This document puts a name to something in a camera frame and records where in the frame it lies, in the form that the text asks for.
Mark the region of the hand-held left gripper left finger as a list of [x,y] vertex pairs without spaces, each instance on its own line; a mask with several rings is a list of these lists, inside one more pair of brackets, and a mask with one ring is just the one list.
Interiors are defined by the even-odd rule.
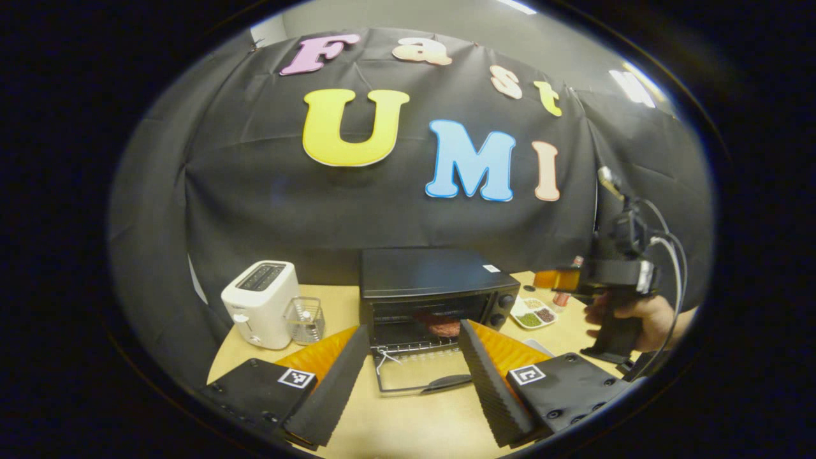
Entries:
[[273,363],[248,358],[201,392],[265,441],[326,446],[369,354],[369,340],[367,326],[351,326]]

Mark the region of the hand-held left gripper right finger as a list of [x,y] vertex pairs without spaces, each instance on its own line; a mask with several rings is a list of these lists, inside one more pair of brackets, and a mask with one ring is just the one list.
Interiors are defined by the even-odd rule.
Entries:
[[580,354],[549,356],[469,319],[460,321],[458,346],[499,447],[556,435],[630,386]]

